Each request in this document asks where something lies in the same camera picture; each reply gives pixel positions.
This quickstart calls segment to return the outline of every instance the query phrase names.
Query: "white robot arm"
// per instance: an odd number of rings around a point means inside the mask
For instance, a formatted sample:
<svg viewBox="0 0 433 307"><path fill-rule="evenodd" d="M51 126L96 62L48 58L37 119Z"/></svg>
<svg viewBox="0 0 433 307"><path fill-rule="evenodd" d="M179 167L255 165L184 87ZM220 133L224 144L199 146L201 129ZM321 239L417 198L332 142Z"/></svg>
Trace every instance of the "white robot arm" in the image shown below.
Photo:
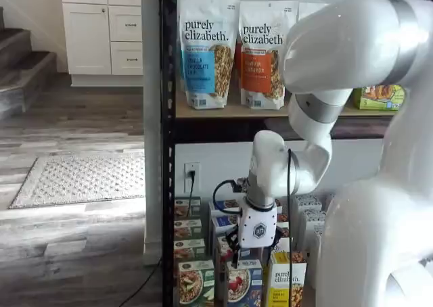
<svg viewBox="0 0 433 307"><path fill-rule="evenodd" d="M432 18L429 1L348 0L303 19L288 35L280 67L293 94L289 120L308 145L288 166L280 136L256 135L239 220L241 247L270 245L275 198L309 193L320 182L332 156L329 132L351 89L399 84L408 95L387 130L378 175L345 187L329 208L318 307L387 306L392 279L418 274L417 281L423 271L414 265L433 254ZM410 302L431 306L421 304L425 287Z"/></svg>

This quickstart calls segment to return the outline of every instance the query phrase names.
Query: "granola bag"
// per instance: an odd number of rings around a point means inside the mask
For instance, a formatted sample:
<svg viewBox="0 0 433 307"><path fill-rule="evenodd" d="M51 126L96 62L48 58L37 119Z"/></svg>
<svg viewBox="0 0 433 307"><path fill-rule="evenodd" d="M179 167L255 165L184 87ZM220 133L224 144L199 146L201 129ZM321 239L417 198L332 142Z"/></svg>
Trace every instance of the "granola bag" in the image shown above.
<svg viewBox="0 0 433 307"><path fill-rule="evenodd" d="M180 39L188 104L227 104L240 0L181 0Z"/></svg>
<svg viewBox="0 0 433 307"><path fill-rule="evenodd" d="M279 75L278 57L289 29L296 23L297 13L297 1L241 2L243 105L262 110L279 110L284 106L285 89Z"/></svg>

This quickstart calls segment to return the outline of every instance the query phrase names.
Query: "baseboard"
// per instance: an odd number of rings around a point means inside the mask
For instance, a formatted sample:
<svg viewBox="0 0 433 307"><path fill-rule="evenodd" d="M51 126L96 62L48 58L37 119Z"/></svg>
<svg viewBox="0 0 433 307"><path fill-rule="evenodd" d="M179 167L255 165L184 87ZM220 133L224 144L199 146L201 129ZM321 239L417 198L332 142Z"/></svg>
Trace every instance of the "baseboard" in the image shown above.
<svg viewBox="0 0 433 307"><path fill-rule="evenodd" d="M71 75L73 87L142 87L143 76Z"/></svg>

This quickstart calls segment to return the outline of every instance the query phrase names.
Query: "yellow cereal box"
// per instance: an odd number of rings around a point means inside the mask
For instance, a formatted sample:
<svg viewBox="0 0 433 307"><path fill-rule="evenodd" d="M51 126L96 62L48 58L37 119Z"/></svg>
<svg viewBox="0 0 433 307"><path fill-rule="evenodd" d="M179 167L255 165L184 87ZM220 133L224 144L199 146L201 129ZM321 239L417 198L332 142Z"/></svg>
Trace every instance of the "yellow cereal box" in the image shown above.
<svg viewBox="0 0 433 307"><path fill-rule="evenodd" d="M273 252L268 267L265 307L289 306L290 258L287 252ZM292 307L300 307L304 291L306 260L293 252Z"/></svg>

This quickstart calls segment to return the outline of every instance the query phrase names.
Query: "power outlet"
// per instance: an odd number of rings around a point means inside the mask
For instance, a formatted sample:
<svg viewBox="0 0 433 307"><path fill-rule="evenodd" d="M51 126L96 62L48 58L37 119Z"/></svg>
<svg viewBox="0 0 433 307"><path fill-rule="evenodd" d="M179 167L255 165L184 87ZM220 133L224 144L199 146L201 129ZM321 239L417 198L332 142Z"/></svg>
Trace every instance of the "power outlet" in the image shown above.
<svg viewBox="0 0 433 307"><path fill-rule="evenodd" d="M188 172L195 171L196 176L194 178L194 188L192 194L200 192L200 163L185 163L184 166L184 180L185 180L185 190L184 192L189 195L191 192L192 179L188 176Z"/></svg>

